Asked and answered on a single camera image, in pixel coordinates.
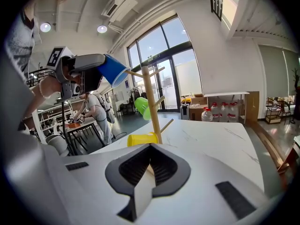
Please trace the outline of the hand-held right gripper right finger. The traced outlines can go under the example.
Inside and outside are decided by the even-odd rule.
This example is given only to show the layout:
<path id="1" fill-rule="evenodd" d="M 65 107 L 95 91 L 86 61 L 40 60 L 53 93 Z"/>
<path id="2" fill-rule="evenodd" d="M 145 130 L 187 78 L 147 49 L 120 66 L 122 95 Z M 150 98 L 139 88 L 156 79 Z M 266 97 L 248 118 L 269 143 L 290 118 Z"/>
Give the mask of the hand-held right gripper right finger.
<path id="1" fill-rule="evenodd" d="M 268 202 L 267 196 L 256 184 L 223 162 L 170 145 L 162 145 L 162 148 L 186 160 L 191 174 L 175 194 L 153 198 L 137 219 L 137 225 L 235 224 L 238 218 L 216 187 L 221 182 L 230 182 L 255 209 Z"/>

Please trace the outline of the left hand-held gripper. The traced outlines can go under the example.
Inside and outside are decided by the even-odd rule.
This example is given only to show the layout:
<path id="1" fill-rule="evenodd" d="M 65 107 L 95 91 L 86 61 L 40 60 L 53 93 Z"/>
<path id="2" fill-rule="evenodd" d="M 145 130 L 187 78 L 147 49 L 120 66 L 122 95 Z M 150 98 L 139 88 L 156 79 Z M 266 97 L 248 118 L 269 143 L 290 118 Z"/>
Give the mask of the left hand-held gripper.
<path id="1" fill-rule="evenodd" d="M 80 92 L 96 90 L 103 78 L 99 67 L 104 65 L 103 54 L 75 56 L 65 47 L 55 47 L 46 68 L 52 70 L 51 76 L 61 84 L 61 97 L 73 98 Z"/>

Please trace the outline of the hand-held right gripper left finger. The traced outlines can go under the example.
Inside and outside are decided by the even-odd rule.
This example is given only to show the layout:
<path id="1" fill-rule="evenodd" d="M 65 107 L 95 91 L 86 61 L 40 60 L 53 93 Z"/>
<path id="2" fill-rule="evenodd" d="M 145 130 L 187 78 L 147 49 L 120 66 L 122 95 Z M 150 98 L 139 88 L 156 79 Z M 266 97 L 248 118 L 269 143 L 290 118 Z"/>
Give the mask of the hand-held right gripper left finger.
<path id="1" fill-rule="evenodd" d="M 150 225 L 150 145 L 66 157 L 60 179 L 80 225 Z"/>

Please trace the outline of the blue plastic cup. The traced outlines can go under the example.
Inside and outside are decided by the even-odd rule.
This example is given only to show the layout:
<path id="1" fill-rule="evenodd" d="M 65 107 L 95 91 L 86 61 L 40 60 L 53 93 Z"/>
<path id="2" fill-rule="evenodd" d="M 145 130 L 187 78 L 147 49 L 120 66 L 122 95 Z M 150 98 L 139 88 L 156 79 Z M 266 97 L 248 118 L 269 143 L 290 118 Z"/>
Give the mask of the blue plastic cup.
<path id="1" fill-rule="evenodd" d="M 118 87 L 127 77 L 127 71 L 131 71 L 130 67 L 116 60 L 109 54 L 104 54 L 105 61 L 98 66 L 98 71 L 110 83 L 112 88 Z"/>

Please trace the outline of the yellow plastic cup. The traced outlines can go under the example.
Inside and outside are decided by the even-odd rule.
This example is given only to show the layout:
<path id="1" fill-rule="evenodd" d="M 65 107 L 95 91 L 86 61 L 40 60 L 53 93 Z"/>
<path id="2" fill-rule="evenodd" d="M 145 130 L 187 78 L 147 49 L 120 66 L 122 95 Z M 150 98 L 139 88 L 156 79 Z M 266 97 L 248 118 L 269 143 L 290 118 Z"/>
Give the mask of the yellow plastic cup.
<path id="1" fill-rule="evenodd" d="M 147 143 L 155 143 L 155 144 L 161 144 L 162 142 L 158 139 L 158 136 L 153 133 L 147 133 L 147 134 L 133 134 L 129 135 L 127 138 L 127 146 L 132 147 L 140 144 L 147 144 Z"/>

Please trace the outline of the green plastic cup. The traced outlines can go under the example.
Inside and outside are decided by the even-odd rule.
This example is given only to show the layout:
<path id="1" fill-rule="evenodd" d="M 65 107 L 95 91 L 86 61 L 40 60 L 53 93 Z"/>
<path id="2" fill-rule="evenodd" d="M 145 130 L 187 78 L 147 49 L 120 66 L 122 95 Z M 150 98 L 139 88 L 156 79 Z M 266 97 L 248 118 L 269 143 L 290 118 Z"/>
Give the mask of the green plastic cup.
<path id="1" fill-rule="evenodd" d="M 143 97 L 138 97 L 135 100 L 135 107 L 138 110 L 138 112 L 142 115 L 144 120 L 151 119 L 151 113 L 147 99 Z"/>

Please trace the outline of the wooden cup tree stand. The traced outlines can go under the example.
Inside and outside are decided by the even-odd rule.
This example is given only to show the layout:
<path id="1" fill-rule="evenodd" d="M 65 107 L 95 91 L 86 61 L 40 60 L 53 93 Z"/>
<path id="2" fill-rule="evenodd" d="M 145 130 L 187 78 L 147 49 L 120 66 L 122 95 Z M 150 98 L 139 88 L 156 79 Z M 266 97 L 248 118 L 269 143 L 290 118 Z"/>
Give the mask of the wooden cup tree stand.
<path id="1" fill-rule="evenodd" d="M 171 119 L 169 122 L 167 122 L 167 124 L 163 128 L 160 128 L 159 121 L 158 121 L 158 106 L 164 101 L 165 97 L 162 96 L 158 101 L 155 101 L 153 90 L 152 90 L 152 85 L 151 85 L 151 77 L 154 75 L 157 75 L 159 72 L 163 71 L 164 69 L 165 69 L 165 67 L 162 67 L 150 74 L 148 67 L 144 66 L 144 67 L 142 67 L 141 75 L 138 73 L 135 73 L 133 71 L 126 72 L 128 74 L 135 75 L 135 76 L 141 77 L 143 79 L 144 86 L 146 89 L 148 104 L 149 104 L 149 108 L 150 108 L 151 122 L 152 122 L 152 126 L 154 129 L 154 133 L 158 136 L 158 139 L 162 143 L 163 143 L 163 141 L 162 141 L 161 134 L 173 122 L 173 119 Z"/>

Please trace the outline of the person's left forearm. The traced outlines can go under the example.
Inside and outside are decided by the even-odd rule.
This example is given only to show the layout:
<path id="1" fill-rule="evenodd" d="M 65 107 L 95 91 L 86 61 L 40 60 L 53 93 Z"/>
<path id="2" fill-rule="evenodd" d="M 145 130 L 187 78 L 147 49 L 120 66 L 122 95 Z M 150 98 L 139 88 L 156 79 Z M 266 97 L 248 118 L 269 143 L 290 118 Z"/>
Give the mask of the person's left forearm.
<path id="1" fill-rule="evenodd" d="M 61 84 L 58 82 L 58 80 L 56 78 L 49 75 L 45 79 L 48 79 L 49 84 L 51 86 L 51 90 L 52 90 L 51 95 L 53 95 L 56 92 L 61 91 Z M 43 104 L 46 101 L 46 99 L 44 99 L 41 96 L 38 85 L 36 85 L 33 89 L 31 89 L 31 93 L 33 95 L 33 99 L 31 101 L 31 103 L 29 104 L 29 106 L 27 107 L 27 109 L 23 115 L 23 119 L 29 117 L 35 110 L 38 109 L 38 107 L 41 104 Z"/>

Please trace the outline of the white table with clutter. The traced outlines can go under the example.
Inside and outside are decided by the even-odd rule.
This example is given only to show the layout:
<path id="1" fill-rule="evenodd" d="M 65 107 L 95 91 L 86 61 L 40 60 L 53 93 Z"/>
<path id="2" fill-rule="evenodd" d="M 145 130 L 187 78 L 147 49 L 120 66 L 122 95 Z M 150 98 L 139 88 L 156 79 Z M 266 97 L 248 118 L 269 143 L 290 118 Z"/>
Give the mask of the white table with clutter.
<path id="1" fill-rule="evenodd" d="M 67 142 L 71 156 L 89 154 L 92 148 L 101 149 L 105 146 L 96 121 L 92 118 L 76 128 L 68 128 L 68 124 L 62 125 L 62 136 Z"/>

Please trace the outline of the person's body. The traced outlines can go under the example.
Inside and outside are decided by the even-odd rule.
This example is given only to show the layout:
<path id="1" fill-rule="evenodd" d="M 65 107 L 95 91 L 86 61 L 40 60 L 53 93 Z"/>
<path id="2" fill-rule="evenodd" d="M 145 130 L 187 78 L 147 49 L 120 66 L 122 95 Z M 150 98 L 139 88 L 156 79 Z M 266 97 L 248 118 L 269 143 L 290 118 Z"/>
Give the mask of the person's body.
<path id="1" fill-rule="evenodd" d="M 38 23 L 34 17 L 34 8 L 38 1 L 29 0 L 24 5 L 4 41 L 4 51 L 23 79 L 25 79 L 24 71 L 29 65 L 35 42 L 40 38 Z"/>

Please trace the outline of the clear water jug red label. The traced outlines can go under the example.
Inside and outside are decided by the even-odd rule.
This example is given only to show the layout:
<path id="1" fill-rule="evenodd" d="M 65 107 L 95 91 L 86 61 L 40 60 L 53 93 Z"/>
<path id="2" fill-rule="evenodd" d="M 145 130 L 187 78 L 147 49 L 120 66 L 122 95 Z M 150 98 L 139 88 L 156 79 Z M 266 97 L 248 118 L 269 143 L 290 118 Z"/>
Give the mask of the clear water jug red label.
<path id="1" fill-rule="evenodd" d="M 211 112 L 211 109 L 208 108 L 208 107 L 205 107 L 202 114 L 201 114 L 201 118 L 202 118 L 202 121 L 205 121 L 205 122 L 212 122 L 213 120 L 213 114 Z"/>
<path id="2" fill-rule="evenodd" d="M 220 122 L 228 122 L 228 104 L 223 102 L 220 109 Z"/>
<path id="3" fill-rule="evenodd" d="M 220 118 L 220 109 L 217 105 L 216 102 L 212 103 L 211 106 L 211 113 L 212 113 L 212 121 L 213 122 L 219 122 L 219 118 Z"/>
<path id="4" fill-rule="evenodd" d="M 229 122 L 238 122 L 239 111 L 238 105 L 236 102 L 230 103 L 228 107 L 228 121 Z"/>

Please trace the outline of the black-framed glass doors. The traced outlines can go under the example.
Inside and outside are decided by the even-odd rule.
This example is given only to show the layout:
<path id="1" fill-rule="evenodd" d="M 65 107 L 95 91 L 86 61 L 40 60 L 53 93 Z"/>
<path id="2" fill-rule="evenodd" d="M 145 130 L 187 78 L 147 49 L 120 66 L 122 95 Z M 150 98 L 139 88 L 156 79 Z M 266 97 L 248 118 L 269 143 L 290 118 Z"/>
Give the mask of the black-framed glass doors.
<path id="1" fill-rule="evenodd" d="M 179 112 L 182 103 L 202 93 L 200 70 L 188 33 L 177 16 L 171 16 L 143 33 L 127 47 L 130 67 L 141 74 L 163 71 L 151 77 L 154 98 L 165 97 L 160 112 Z"/>

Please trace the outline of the white portable air cooler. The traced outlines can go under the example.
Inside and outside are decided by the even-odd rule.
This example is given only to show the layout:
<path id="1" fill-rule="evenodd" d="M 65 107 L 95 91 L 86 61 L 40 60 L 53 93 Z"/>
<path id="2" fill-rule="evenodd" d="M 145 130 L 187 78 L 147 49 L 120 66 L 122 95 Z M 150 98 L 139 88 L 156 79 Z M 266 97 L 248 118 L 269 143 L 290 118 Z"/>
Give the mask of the white portable air cooler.
<path id="1" fill-rule="evenodd" d="M 189 120 L 189 118 L 190 118 L 189 109 L 190 109 L 189 104 L 181 105 L 181 107 L 180 107 L 180 119 L 181 120 Z"/>

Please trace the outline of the cardboard box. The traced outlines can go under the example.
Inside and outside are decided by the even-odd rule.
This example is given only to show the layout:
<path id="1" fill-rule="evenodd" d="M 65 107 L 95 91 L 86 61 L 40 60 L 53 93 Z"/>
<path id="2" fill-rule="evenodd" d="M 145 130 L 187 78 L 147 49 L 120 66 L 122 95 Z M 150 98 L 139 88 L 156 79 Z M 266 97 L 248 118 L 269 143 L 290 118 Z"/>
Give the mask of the cardboard box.
<path id="1" fill-rule="evenodd" d="M 192 97 L 189 109 L 190 120 L 201 121 L 204 109 L 208 107 L 206 97 Z"/>

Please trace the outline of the white shelf table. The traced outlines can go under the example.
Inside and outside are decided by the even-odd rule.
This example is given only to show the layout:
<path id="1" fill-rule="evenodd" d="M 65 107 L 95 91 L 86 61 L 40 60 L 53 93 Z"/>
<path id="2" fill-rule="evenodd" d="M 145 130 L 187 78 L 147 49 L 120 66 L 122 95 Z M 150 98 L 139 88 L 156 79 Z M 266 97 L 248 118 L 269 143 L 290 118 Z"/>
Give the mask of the white shelf table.
<path id="1" fill-rule="evenodd" d="M 235 95 L 246 95 L 249 92 L 221 92 L 221 93 L 208 93 L 203 94 L 204 97 L 219 97 L 219 96 L 235 96 Z"/>

